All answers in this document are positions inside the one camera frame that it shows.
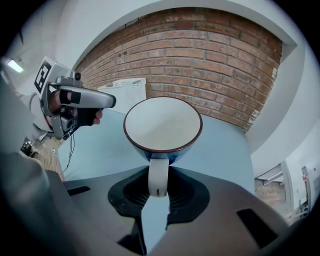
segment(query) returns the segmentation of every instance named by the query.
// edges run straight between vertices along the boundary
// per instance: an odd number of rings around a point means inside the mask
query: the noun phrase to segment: black wire
[[[66,168],[64,169],[63,173],[68,169],[71,157],[72,157],[74,150],[75,150],[75,135],[74,134],[69,136],[69,141],[70,141],[69,160],[68,160],[68,164],[66,165]]]
[[[72,155],[74,153],[74,150],[75,150],[75,135],[74,135],[74,133],[72,134],[72,137],[73,137],[73,150],[71,152],[70,159],[71,159],[71,157],[72,157]]]
[[[262,181],[261,184],[260,184],[260,186],[258,186],[258,187],[256,188],[256,190],[254,191],[254,193],[256,193],[257,190],[258,190],[258,188],[260,188],[263,184],[264,184],[264,182]]]

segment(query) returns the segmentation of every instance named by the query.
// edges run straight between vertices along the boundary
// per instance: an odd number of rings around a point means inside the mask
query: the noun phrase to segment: white ceiling
[[[54,59],[60,17],[67,0],[49,0],[43,4],[21,28],[23,44],[14,38],[5,58],[14,59],[22,68],[17,73],[6,66],[13,85],[22,94],[33,89],[33,80],[45,56]]]

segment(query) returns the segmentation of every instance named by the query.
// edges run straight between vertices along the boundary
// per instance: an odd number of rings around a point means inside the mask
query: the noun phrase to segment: wooden floor
[[[45,170],[58,173],[62,181],[65,180],[65,176],[59,161],[58,148],[63,142],[63,139],[45,137],[41,142],[36,141],[32,147],[32,150],[37,152],[33,158],[38,159]]]

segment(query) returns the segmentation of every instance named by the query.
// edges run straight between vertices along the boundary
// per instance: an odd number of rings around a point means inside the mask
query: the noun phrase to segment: light blue table
[[[105,109],[100,125],[81,127],[74,133],[75,149],[64,173],[67,181],[101,177],[149,164],[125,137],[124,118],[124,114]],[[173,166],[228,180],[254,193],[254,173],[243,132],[209,116],[202,115],[202,120],[200,137]],[[58,153],[64,169],[69,158],[69,141],[60,147]],[[168,206],[168,196],[150,197],[142,210],[147,252],[165,233]]]

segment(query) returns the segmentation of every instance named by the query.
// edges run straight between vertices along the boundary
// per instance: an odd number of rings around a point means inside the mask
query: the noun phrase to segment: white handle
[[[168,186],[169,159],[150,159],[148,188],[153,197],[165,197]]]

